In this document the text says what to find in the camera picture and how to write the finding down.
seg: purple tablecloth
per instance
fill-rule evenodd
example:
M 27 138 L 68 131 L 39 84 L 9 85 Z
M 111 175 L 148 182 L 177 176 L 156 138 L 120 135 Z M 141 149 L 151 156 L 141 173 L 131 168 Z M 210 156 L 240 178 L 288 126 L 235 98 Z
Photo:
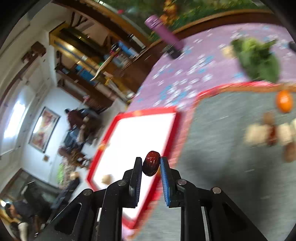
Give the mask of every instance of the purple tablecloth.
M 292 37 L 285 28 L 260 23 L 226 25 L 184 39 L 183 54 L 176 60 L 164 54 L 128 111 L 172 105 L 186 111 L 201 91 L 221 84 L 250 81 L 238 60 L 225 54 L 225 48 L 239 37 L 254 37 L 262 42 L 278 39 L 272 51 L 281 63 L 280 82 L 295 82 L 296 54 L 288 47 Z

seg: red tray border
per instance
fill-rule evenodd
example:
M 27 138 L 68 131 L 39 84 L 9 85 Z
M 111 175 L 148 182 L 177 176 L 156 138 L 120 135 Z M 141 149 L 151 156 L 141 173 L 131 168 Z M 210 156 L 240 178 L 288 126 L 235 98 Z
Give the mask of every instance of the red tray border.
M 99 190 L 98 187 L 96 186 L 96 184 L 92 181 L 92 177 L 94 174 L 94 171 L 96 170 L 96 167 L 98 165 L 98 163 L 100 162 L 100 158 L 104 152 L 105 149 L 105 145 L 108 143 L 116 125 L 117 122 L 120 121 L 121 119 L 124 118 L 129 118 L 129 117 L 134 117 L 134 116 L 144 116 L 144 115 L 156 115 L 156 114 L 165 114 L 165 113 L 175 113 L 175 120 L 172 124 L 172 129 L 171 129 L 171 133 L 169 135 L 168 141 L 167 141 L 167 145 L 165 147 L 163 156 L 166 156 L 168 158 L 170 158 L 170 152 L 172 149 L 172 145 L 173 145 L 173 141 L 174 138 L 176 136 L 177 133 L 177 129 L 178 129 L 178 125 L 179 125 L 179 121 L 180 121 L 180 113 L 177 112 L 177 107 L 173 106 L 173 107 L 161 107 L 161 108 L 152 108 L 152 109 L 144 109 L 144 110 L 136 110 L 133 112 L 127 112 L 127 113 L 120 113 L 118 114 L 112 121 L 110 127 L 108 128 L 103 140 L 101 141 L 101 144 L 98 147 L 97 153 L 92 161 L 89 173 L 87 175 L 86 180 L 88 181 L 88 183 L 90 184 L 90 186 L 92 187 L 92 189 L 94 191 Z M 159 184 L 160 181 L 160 175 L 159 173 L 156 174 L 156 177 L 151 185 L 150 191 L 147 195 L 147 198 L 139 212 L 139 215 L 137 217 L 136 220 L 131 220 L 131 219 L 127 219 L 124 216 L 122 217 L 122 223 L 124 226 L 126 226 L 129 229 L 135 229 L 137 227 L 137 224 L 139 222 L 139 220 L 141 220 L 141 217 L 143 215 L 143 213 L 146 211 L 149 203 L 153 200 L 154 197 L 154 193 L 156 191 L 156 188 Z

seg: blue gripper pad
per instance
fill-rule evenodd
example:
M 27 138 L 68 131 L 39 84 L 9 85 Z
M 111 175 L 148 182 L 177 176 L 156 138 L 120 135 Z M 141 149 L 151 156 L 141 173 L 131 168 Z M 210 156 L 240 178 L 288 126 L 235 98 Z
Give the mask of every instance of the blue gripper pad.
M 174 191 L 174 180 L 166 157 L 160 159 L 160 174 L 163 184 L 163 195 L 167 206 L 169 206 L 171 195 Z

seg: gray table surface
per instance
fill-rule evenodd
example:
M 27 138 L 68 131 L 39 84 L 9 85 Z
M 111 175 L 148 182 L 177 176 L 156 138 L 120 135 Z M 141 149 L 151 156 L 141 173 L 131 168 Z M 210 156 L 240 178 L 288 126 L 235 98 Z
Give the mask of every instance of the gray table surface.
M 270 241 L 284 240 L 296 222 L 296 161 L 285 163 L 283 147 L 250 147 L 246 127 L 274 110 L 276 124 L 296 118 L 275 107 L 275 93 L 223 93 L 196 108 L 175 167 L 204 189 L 220 187 Z M 135 240 L 180 240 L 180 209 L 163 197 Z

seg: screw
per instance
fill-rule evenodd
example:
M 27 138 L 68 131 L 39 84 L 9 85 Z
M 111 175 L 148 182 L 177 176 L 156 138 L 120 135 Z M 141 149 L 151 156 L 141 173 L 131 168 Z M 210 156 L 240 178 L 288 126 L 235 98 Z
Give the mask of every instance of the screw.
M 92 194 L 92 190 L 91 189 L 85 189 L 84 191 L 83 191 L 83 195 L 84 196 L 89 196 L 89 195 L 91 195 Z
M 126 180 L 119 180 L 119 181 L 117 182 L 117 184 L 118 184 L 119 186 L 124 186 L 124 185 L 126 184 Z
M 221 193 L 221 189 L 218 188 L 218 187 L 213 188 L 212 191 L 213 191 L 213 193 L 215 193 L 215 194 L 220 194 L 220 193 Z
M 185 184 L 187 183 L 187 181 L 186 181 L 185 179 L 179 179 L 179 180 L 177 181 L 177 183 L 178 183 L 179 185 L 185 185 Z

